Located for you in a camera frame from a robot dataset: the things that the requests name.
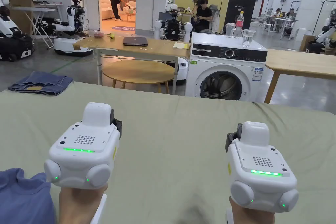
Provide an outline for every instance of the monitor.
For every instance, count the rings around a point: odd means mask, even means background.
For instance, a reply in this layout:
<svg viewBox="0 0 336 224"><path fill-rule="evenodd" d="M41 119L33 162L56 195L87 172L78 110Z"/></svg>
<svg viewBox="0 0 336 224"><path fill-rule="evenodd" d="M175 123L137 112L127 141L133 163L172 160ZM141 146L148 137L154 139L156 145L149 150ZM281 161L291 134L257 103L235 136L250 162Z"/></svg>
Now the monitor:
<svg viewBox="0 0 336 224"><path fill-rule="evenodd" d="M172 20L171 15L168 12L159 12L158 13L158 19L163 21L169 21Z"/></svg>

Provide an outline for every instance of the blue cloth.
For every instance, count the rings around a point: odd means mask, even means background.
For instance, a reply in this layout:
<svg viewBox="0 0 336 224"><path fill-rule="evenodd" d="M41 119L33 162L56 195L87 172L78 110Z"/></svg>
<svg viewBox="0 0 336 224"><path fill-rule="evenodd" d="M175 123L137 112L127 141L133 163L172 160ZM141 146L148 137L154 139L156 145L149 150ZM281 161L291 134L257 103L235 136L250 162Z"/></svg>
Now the blue cloth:
<svg viewBox="0 0 336 224"><path fill-rule="evenodd" d="M51 73L34 71L29 76L12 84L8 89L19 93L57 96L62 93L72 81L72 78L65 75L58 76Z"/></svg>
<svg viewBox="0 0 336 224"><path fill-rule="evenodd" d="M25 179L20 168L0 171L0 223L55 223L50 183L46 182L45 173Z"/></svg>

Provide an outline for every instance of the green led light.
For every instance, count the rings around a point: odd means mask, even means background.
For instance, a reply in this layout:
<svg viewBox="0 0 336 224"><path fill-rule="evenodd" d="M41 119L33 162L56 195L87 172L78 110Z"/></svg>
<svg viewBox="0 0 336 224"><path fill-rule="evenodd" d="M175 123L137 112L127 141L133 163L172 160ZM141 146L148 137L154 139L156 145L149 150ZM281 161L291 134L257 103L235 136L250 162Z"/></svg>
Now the green led light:
<svg viewBox="0 0 336 224"><path fill-rule="evenodd" d="M73 148L63 148L66 151L77 151L77 152L95 152L93 150L84 150L84 149L73 149Z"/></svg>
<svg viewBox="0 0 336 224"><path fill-rule="evenodd" d="M271 176L278 176L282 177L283 174L276 173L276 172L264 172L264 171L257 171L257 170L251 170L252 173L259 173L259 174L265 174L265 175L271 175Z"/></svg>

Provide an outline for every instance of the round wooden stool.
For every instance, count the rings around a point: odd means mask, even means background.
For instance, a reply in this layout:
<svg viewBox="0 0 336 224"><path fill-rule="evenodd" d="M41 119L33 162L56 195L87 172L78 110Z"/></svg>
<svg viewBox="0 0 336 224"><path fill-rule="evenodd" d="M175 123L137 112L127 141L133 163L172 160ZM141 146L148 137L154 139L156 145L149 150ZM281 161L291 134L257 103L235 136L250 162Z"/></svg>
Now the round wooden stool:
<svg viewBox="0 0 336 224"><path fill-rule="evenodd" d="M106 66L103 74L113 80L122 82L121 88L126 83L134 84L157 84L157 92L161 93L161 83L166 84L166 93L169 94L168 81L174 78L174 68L158 61L148 60L122 60Z"/></svg>

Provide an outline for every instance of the control panel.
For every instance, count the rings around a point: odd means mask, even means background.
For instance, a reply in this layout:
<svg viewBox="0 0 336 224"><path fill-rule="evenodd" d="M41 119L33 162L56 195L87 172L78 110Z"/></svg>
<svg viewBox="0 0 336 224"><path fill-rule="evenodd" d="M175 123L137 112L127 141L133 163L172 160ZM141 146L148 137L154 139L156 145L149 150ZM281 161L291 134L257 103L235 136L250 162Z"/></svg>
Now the control panel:
<svg viewBox="0 0 336 224"><path fill-rule="evenodd" d="M222 46L193 44L192 55L223 59L236 59L244 61L266 62L267 51L253 50L250 48L230 48Z"/></svg>

